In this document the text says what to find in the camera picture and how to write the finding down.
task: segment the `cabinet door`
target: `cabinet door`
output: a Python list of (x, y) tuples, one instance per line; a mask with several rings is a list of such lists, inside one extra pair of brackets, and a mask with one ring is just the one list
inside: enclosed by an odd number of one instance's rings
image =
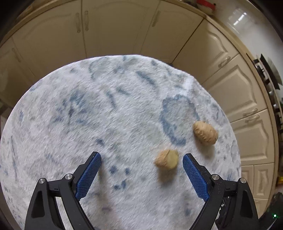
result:
[(87, 57), (139, 54), (158, 0), (83, 0)]
[(268, 110), (231, 123), (242, 165), (274, 162), (274, 137)]
[(201, 16), (161, 1), (143, 43), (141, 55), (172, 63), (201, 21)]
[(203, 87), (230, 122), (267, 108), (256, 78), (240, 54), (203, 83)]
[(0, 136), (2, 136), (3, 130), (4, 130), (4, 126), (7, 122), (7, 119), (0, 116)]
[(256, 210), (258, 212), (258, 218), (260, 218), (262, 214), (265, 212), (268, 199), (254, 199), (254, 202), (256, 204)]
[(248, 182), (251, 192), (254, 188), (254, 166), (253, 165), (243, 165), (241, 167), (242, 177)]
[(29, 21), (13, 35), (37, 80), (53, 70), (86, 58), (81, 1), (65, 3)]
[(254, 166), (254, 198), (269, 198), (273, 173), (274, 163)]
[(203, 20), (173, 66), (194, 76), (200, 84), (238, 54), (232, 43), (211, 23)]
[(8, 39), (0, 47), (0, 99), (14, 107), (33, 83), (34, 75)]

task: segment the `walnut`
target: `walnut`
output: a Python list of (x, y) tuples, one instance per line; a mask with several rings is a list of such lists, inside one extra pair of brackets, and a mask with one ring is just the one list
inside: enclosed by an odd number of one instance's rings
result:
[(204, 121), (195, 122), (193, 124), (193, 131), (204, 145), (213, 145), (218, 139), (218, 132)]
[(161, 169), (171, 170), (177, 166), (178, 158), (179, 154), (177, 150), (166, 149), (158, 154), (154, 164)]

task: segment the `fluffy white tablecloth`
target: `fluffy white tablecloth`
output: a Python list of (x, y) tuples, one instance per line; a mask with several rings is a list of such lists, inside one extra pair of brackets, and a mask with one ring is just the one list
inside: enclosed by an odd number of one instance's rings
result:
[[(195, 139), (197, 120), (219, 131), (214, 146)], [(168, 175), (153, 164), (165, 148), (180, 153)], [(204, 202), (183, 170), (185, 153), (223, 179), (241, 175), (229, 121), (194, 77), (139, 55), (86, 59), (31, 87), (4, 128), (0, 179), (22, 229), (38, 179), (73, 173), (92, 151), (103, 163), (81, 205), (96, 229), (189, 229)]]

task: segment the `drawer handle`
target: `drawer handle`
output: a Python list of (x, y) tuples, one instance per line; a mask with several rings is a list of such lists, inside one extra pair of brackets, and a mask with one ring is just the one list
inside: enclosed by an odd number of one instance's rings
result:
[(260, 175), (261, 175), (261, 181), (258, 192), (264, 195), (266, 186), (268, 185), (267, 171), (266, 170), (261, 171)]
[(229, 61), (231, 60), (231, 57), (230, 56), (228, 56), (224, 61), (222, 61), (219, 65), (218, 65), (218, 67), (219, 68), (222, 68), (224, 65), (226, 65)]
[(89, 22), (89, 18), (88, 18), (88, 11), (85, 11), (85, 30), (88, 31), (88, 22)]
[(252, 117), (252, 118), (248, 118), (248, 119), (246, 119), (246, 120), (245, 120), (245, 122), (246, 122), (246, 123), (248, 123), (248, 122), (251, 122), (251, 121), (257, 120), (257, 119), (259, 119), (259, 118), (260, 118), (260, 115), (256, 115), (256, 116), (254, 116), (254, 117)]
[(256, 113), (258, 111), (257, 108), (254, 108), (252, 111), (250, 111), (249, 113), (243, 113), (243, 117), (246, 117), (246, 116), (249, 116), (249, 115), (252, 115), (254, 113)]
[(155, 27), (156, 23), (158, 22), (158, 19), (159, 19), (159, 15), (160, 15), (160, 10), (157, 11), (156, 15), (155, 15), (155, 18), (153, 20), (153, 23), (152, 23), (152, 27)]
[(80, 20), (80, 14), (76, 13), (76, 25), (77, 25), (77, 33), (81, 32), (81, 20)]
[(13, 53), (14, 53), (14, 55), (15, 55), (15, 58), (18, 60), (18, 62), (22, 62), (21, 61), (21, 59), (19, 58), (19, 56), (18, 56), (18, 54), (17, 54), (17, 52), (15, 51), (15, 49), (14, 48), (12, 48), (12, 51), (13, 51)]

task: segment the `stove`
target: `stove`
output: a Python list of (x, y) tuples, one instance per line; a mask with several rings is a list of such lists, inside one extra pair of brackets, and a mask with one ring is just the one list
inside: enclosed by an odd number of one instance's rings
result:
[(269, 96), (269, 99), (273, 107), (278, 135), (281, 136), (281, 140), (282, 140), (283, 139), (283, 114), (282, 114), (281, 102), (276, 92), (276, 90), (279, 90), (280, 87), (279, 87), (278, 81), (276, 80), (274, 73), (272, 72), (264, 56), (261, 54), (260, 58), (258, 56), (256, 57), (257, 59), (251, 60), (251, 61), (254, 64), (268, 92), (268, 96)]

